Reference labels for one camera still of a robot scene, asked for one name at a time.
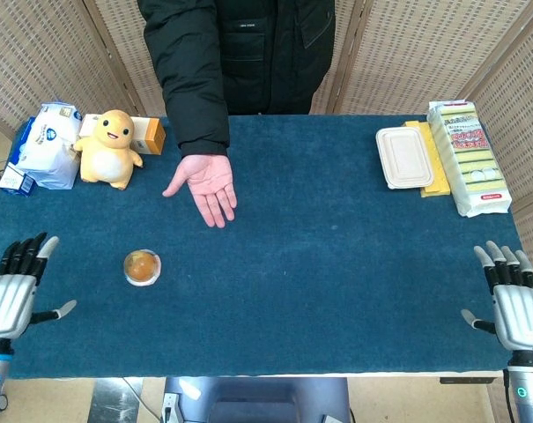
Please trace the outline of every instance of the yellow sponge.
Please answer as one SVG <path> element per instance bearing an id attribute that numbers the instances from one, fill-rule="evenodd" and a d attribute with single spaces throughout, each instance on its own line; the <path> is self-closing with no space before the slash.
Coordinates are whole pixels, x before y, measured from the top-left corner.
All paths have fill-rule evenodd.
<path id="1" fill-rule="evenodd" d="M 433 133 L 428 122 L 408 121 L 403 126 L 419 128 L 425 139 L 426 151 L 428 152 L 428 158 L 433 167 L 434 182 L 428 187 L 421 188 L 421 196 L 436 197 L 450 195 L 450 185 L 448 185 L 448 180 L 446 179 L 439 152 L 434 144 Z"/>

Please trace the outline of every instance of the small cup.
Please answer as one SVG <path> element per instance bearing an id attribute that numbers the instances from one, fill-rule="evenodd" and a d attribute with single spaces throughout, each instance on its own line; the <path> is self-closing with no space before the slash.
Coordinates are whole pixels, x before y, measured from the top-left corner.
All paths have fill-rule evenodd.
<path id="1" fill-rule="evenodd" d="M 132 251 L 123 261 L 125 278 L 134 286 L 154 284 L 160 276 L 161 267 L 160 257 L 149 249 Z"/>

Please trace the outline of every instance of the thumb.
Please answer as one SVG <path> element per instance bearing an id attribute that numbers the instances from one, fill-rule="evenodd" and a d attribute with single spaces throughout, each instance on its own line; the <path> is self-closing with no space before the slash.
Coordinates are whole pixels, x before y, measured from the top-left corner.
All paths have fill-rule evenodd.
<path id="1" fill-rule="evenodd" d="M 176 168 L 176 172 L 174 173 L 174 177 L 172 178 L 172 181 L 168 184 L 168 188 L 164 190 L 162 195 L 164 197 L 171 197 L 174 194 L 178 192 L 178 190 L 181 188 L 181 186 L 184 184 L 184 182 L 188 179 L 188 176 L 186 175 L 186 172 L 184 171 L 183 165 L 180 163 L 178 167 Z"/>

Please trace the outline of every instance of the white plastic bag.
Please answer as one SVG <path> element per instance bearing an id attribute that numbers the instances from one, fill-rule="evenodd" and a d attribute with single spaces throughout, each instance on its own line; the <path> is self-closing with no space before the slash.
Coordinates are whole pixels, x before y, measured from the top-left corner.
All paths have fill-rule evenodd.
<path id="1" fill-rule="evenodd" d="M 71 189 L 79 157 L 72 149 L 78 138 L 81 114 L 66 103 L 45 103 L 22 145 L 17 168 L 47 189 Z"/>

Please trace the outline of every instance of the jacket sleeve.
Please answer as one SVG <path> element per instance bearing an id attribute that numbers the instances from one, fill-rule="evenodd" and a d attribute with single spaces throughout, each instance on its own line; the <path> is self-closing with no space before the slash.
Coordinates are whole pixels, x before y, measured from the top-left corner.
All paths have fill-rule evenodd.
<path id="1" fill-rule="evenodd" d="M 214 0 L 137 3 L 146 21 L 144 40 L 182 157 L 226 155 L 229 121 Z"/>

